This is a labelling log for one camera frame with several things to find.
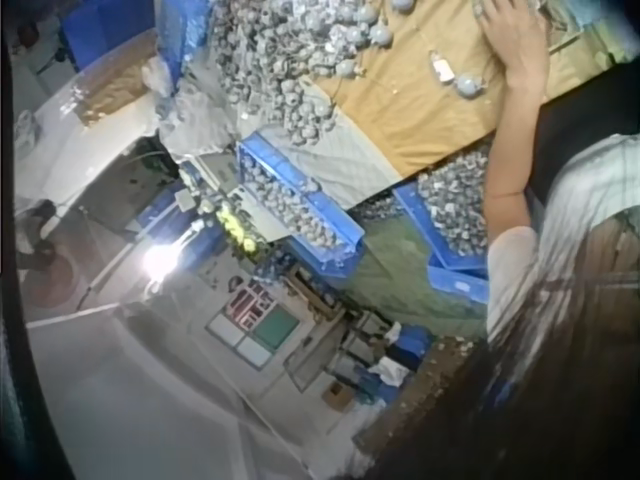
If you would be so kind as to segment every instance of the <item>light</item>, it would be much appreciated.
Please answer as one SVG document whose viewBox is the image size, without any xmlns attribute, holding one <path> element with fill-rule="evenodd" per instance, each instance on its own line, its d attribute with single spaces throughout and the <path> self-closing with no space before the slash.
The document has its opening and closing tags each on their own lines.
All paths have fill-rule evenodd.
<svg viewBox="0 0 640 480">
<path fill-rule="evenodd" d="M 154 282 L 162 282 L 178 266 L 180 245 L 154 245 L 144 255 L 142 265 Z"/>
</svg>

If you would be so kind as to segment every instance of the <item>work surface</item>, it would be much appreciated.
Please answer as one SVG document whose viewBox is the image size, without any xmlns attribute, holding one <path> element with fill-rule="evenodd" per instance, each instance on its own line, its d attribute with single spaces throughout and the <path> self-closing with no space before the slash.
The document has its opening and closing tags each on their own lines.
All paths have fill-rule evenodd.
<svg viewBox="0 0 640 480">
<path fill-rule="evenodd" d="M 318 86 L 407 178 L 495 129 L 504 76 L 469 0 L 419 1 L 411 15 L 389 12 L 388 19 L 393 47 L 361 54 L 364 78 L 322 80 Z M 548 99 L 603 72 L 606 66 L 596 61 L 601 49 L 584 32 L 554 53 Z M 431 70 L 430 50 L 445 57 L 456 74 L 484 77 L 486 93 L 466 100 L 441 85 Z"/>
</svg>

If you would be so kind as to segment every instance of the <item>person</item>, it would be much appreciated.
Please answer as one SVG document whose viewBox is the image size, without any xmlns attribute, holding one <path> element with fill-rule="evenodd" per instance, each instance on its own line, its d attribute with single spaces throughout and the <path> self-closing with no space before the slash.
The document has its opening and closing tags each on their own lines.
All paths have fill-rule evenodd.
<svg viewBox="0 0 640 480">
<path fill-rule="evenodd" d="M 488 341 L 433 409 L 347 477 L 635 477 L 640 237 L 627 213 L 640 205 L 640 136 L 571 159 L 538 233 L 525 189 L 549 76 L 546 22 L 527 0 L 483 6 L 506 80 L 484 196 Z"/>
</svg>

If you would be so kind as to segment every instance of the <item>green cloth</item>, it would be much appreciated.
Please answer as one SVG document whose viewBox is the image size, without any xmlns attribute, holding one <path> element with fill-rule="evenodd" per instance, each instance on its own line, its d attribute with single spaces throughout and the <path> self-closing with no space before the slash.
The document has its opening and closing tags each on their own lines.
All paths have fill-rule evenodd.
<svg viewBox="0 0 640 480">
<path fill-rule="evenodd" d="M 422 325 L 435 335 L 485 335 L 486 306 L 431 288 L 429 246 L 407 216 L 363 223 L 364 254 L 342 287 L 363 306 L 392 321 Z"/>
</svg>

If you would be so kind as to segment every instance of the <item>human hand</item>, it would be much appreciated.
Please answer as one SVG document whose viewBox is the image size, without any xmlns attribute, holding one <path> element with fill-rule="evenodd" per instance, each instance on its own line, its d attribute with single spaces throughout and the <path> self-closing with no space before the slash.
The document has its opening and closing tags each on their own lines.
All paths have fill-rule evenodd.
<svg viewBox="0 0 640 480">
<path fill-rule="evenodd" d="M 507 85 L 540 100 L 549 77 L 546 20 L 527 0 L 481 0 L 478 22 L 506 67 Z"/>
</svg>

